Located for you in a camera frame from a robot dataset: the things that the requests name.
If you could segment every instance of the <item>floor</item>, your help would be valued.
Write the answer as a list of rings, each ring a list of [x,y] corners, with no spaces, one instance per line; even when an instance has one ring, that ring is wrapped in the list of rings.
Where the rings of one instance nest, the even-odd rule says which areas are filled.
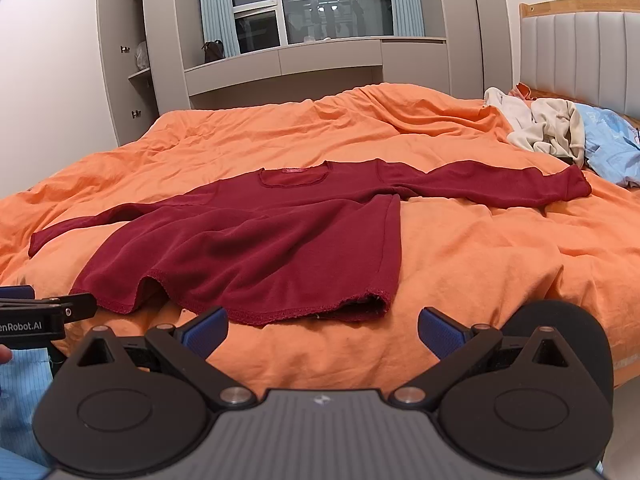
[[[613,421],[604,474],[608,480],[640,480],[640,377],[615,391]]]

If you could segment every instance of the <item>beige clothing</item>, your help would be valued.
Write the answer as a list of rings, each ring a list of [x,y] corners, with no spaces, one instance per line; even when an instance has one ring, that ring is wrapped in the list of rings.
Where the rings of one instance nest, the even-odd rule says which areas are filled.
[[[530,152],[568,156],[579,168],[584,164],[584,123],[575,104],[565,99],[537,99],[526,103],[489,88],[484,103],[495,106],[511,124],[507,141]]]

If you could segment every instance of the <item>maroon long-sleeve shirt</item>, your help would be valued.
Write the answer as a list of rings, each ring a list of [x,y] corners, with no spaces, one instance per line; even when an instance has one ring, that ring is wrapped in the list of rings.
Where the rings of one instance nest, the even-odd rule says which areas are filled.
[[[471,160],[429,173],[379,159],[325,162],[66,220],[33,234],[29,255],[71,229],[129,221],[96,251],[72,293],[90,292],[123,314],[160,285],[184,308],[220,304],[246,324],[309,314],[364,320],[383,315],[398,288],[400,200],[539,207],[590,192],[577,166],[544,176]]]

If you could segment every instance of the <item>shirt sleeve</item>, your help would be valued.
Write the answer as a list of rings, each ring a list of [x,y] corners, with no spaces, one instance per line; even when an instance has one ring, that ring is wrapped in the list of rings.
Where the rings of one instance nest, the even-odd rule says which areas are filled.
[[[577,166],[544,175],[538,168],[496,168],[474,160],[452,162],[424,173],[402,162],[378,162],[380,180],[403,200],[415,196],[466,198],[492,207],[542,207],[591,193]]]
[[[160,204],[161,202],[156,202],[155,204],[120,204],[95,216],[80,216],[78,218],[71,218],[54,224],[51,227],[47,227],[46,229],[31,235],[29,257],[31,258],[46,243],[52,241],[53,238],[56,238],[67,231],[71,231],[71,229],[81,229],[84,227],[94,227],[97,225],[115,224],[116,222],[135,220],[143,214],[150,213],[157,209]]]

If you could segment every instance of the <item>metal screw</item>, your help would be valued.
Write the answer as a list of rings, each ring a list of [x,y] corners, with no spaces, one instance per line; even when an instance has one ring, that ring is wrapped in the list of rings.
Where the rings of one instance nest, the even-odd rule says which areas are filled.
[[[227,404],[243,404],[251,399],[252,393],[244,386],[232,386],[220,392],[220,399]]]
[[[424,400],[427,394],[416,386],[403,386],[394,392],[394,397],[405,404],[417,404]]]

